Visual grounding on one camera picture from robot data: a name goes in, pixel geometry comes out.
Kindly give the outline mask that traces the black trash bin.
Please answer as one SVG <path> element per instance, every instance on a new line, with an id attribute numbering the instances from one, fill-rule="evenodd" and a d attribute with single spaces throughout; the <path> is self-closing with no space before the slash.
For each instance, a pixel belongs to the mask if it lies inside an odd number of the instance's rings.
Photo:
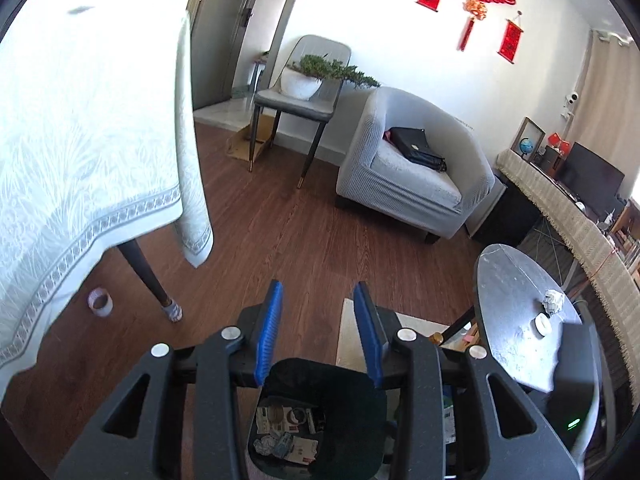
<path id="1" fill-rule="evenodd" d="M 356 370 L 303 359 L 271 367 L 247 454 L 277 479 L 372 479 L 382 465 L 386 394 Z"/>

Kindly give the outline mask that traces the black table leg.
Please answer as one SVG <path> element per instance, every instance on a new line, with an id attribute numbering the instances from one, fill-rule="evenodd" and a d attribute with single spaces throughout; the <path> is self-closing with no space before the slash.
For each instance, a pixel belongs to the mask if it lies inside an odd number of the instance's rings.
<path id="1" fill-rule="evenodd" d="M 125 258 L 130 268 L 134 270 L 140 281 L 149 289 L 150 293 L 160 303 L 165 315 L 171 323 L 178 323 L 182 319 L 181 307 L 168 295 L 160 280 L 156 277 L 152 266 L 146 260 L 142 249 L 136 240 L 128 240 L 117 246 L 119 252 Z"/>

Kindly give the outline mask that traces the large white plastic lid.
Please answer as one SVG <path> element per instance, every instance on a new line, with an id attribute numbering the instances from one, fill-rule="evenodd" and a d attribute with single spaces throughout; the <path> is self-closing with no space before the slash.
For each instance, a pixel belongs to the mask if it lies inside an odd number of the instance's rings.
<path id="1" fill-rule="evenodd" d="M 544 312 L 538 313 L 534 319 L 534 326 L 537 333 L 542 337 L 547 337 L 552 333 L 552 324 L 548 315 Z"/>

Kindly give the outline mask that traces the round grey marble table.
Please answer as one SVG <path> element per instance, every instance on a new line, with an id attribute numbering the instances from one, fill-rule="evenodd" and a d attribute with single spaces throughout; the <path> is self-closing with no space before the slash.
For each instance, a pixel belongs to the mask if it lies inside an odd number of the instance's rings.
<path id="1" fill-rule="evenodd" d="M 538 332 L 535 318 L 546 313 L 546 292 L 560 289 L 535 260 L 509 245 L 492 244 L 477 259 L 475 312 L 482 341 L 514 380 L 544 393 L 553 388 L 562 325 L 582 322 L 562 295 L 564 304 L 550 318 L 550 332 Z"/>

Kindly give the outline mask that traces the crumpled white paper ball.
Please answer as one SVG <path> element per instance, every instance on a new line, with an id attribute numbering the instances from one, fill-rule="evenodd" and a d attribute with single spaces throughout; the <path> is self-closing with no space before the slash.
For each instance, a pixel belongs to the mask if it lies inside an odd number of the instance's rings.
<path id="1" fill-rule="evenodd" d="M 544 294 L 544 300 L 542 300 L 542 305 L 544 306 L 544 312 L 546 312 L 546 315 L 552 316 L 562 312 L 565 299 L 566 297 L 564 292 L 559 292 L 555 289 L 548 289 Z"/>

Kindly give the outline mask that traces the beige fringed table runner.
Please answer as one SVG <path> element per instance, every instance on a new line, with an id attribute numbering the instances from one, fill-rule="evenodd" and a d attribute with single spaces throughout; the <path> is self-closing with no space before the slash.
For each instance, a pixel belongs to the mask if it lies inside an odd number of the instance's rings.
<path id="1" fill-rule="evenodd" d="M 496 166 L 561 235 L 589 276 L 624 350 L 638 360 L 639 289 L 608 239 L 558 186 L 514 151 L 499 153 Z"/>

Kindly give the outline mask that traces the white tape roll on floor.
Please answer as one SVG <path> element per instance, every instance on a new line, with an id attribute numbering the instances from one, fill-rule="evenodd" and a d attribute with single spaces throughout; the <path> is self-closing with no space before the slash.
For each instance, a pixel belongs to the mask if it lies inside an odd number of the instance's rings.
<path id="1" fill-rule="evenodd" d="M 106 318 L 113 311 L 113 299 L 103 287 L 98 287 L 89 292 L 87 304 L 90 311 L 98 318 Z"/>

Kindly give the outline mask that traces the cardboard box on floor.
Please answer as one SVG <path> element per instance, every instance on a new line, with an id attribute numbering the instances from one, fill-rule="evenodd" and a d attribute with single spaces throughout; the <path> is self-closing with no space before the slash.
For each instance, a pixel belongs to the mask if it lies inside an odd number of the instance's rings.
<path id="1" fill-rule="evenodd" d="M 245 126 L 241 130 L 233 133 L 227 140 L 226 154 L 242 162 L 254 162 L 262 151 L 272 142 L 274 118 L 270 115 L 262 114 L 259 117 L 256 139 L 253 153 L 250 152 L 250 139 L 252 138 L 252 125 Z"/>

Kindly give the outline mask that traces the black monitor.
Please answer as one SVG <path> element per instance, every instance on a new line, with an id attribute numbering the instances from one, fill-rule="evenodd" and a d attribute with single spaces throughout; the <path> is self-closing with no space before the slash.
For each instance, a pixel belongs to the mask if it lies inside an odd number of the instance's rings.
<path id="1" fill-rule="evenodd" d="M 555 180 L 603 220 L 615 209 L 616 194 L 624 177 L 607 160 L 575 142 Z"/>

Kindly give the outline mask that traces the black handbag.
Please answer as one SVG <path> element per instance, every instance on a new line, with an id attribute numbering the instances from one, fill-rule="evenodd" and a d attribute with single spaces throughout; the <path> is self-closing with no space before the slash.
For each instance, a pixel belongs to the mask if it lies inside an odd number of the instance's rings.
<path id="1" fill-rule="evenodd" d="M 409 162 L 438 172 L 447 170 L 446 159 L 434 152 L 428 145 L 425 131 L 417 128 L 394 127 L 386 132 L 399 153 Z"/>

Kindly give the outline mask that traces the small blue globe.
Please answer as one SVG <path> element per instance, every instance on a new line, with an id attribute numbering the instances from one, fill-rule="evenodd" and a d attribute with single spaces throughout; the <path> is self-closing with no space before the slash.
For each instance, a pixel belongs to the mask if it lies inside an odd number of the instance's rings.
<path id="1" fill-rule="evenodd" d="M 522 159 L 529 160 L 529 157 L 531 154 L 533 154 L 534 149 L 534 144 L 531 140 L 529 140 L 529 138 L 526 138 L 526 136 L 523 136 L 520 139 L 520 142 L 518 142 L 518 150 L 520 151 Z"/>

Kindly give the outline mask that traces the white patterned tablecloth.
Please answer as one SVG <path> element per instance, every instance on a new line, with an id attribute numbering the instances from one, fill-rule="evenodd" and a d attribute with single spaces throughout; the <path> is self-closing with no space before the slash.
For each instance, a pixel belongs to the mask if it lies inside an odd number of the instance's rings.
<path id="1" fill-rule="evenodd" d="M 173 226 L 200 266 L 214 231 L 198 161 L 188 12 L 46 6 L 1 41 L 1 380 L 104 252 Z"/>

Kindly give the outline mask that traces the grey dining chair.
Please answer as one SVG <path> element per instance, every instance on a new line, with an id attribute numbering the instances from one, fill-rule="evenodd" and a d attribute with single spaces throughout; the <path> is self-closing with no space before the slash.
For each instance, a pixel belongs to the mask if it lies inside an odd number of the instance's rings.
<path id="1" fill-rule="evenodd" d="M 285 65 L 290 61 L 298 61 L 305 54 L 326 54 L 329 60 L 339 60 L 348 64 L 352 56 L 352 50 L 350 50 L 350 47 L 347 47 L 346 44 L 341 44 L 340 42 L 319 36 L 307 35 L 297 40 Z M 272 130 L 272 140 L 274 140 L 278 132 L 280 118 L 283 114 L 315 122 L 317 124 L 317 130 L 314 134 L 314 140 L 311 142 L 302 173 L 296 185 L 296 188 L 301 188 L 305 182 L 308 170 L 314 161 L 314 155 L 323 136 L 324 129 L 334 116 L 343 83 L 341 81 L 326 80 L 310 100 L 303 101 L 293 99 L 280 92 L 280 76 L 282 70 L 276 82 L 270 88 L 259 90 L 254 96 L 254 110 L 252 121 L 250 122 L 253 126 L 252 138 L 250 139 L 250 152 L 253 153 L 259 117 L 265 108 L 276 112 Z"/>

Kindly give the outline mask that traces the potted green bonsai plant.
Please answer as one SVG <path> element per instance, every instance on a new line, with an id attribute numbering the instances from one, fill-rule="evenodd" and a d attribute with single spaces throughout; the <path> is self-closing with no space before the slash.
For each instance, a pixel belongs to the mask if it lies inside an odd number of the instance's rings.
<path id="1" fill-rule="evenodd" d="M 305 54 L 285 65 L 280 76 L 280 92 L 289 98 L 308 101 L 326 80 L 347 81 L 356 88 L 378 88 L 380 83 L 356 65 L 347 65 L 328 56 Z"/>

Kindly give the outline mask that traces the wooden picture frame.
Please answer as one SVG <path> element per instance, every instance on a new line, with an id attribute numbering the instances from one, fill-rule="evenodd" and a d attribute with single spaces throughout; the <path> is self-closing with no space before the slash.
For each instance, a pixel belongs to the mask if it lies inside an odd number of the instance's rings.
<path id="1" fill-rule="evenodd" d="M 542 130 L 536 124 L 536 122 L 533 121 L 533 119 L 530 119 L 529 117 L 525 117 L 511 145 L 511 150 L 514 151 L 514 153 L 520 157 L 521 157 L 521 154 L 520 154 L 520 151 L 518 150 L 518 142 L 520 142 L 520 139 L 523 136 L 526 136 L 526 138 L 529 138 L 529 140 L 532 141 L 535 147 L 533 154 L 531 154 L 529 157 L 529 160 L 524 159 L 526 162 L 531 162 L 534 159 L 538 150 L 540 149 L 541 143 L 546 137 L 546 134 L 544 133 L 544 130 Z"/>

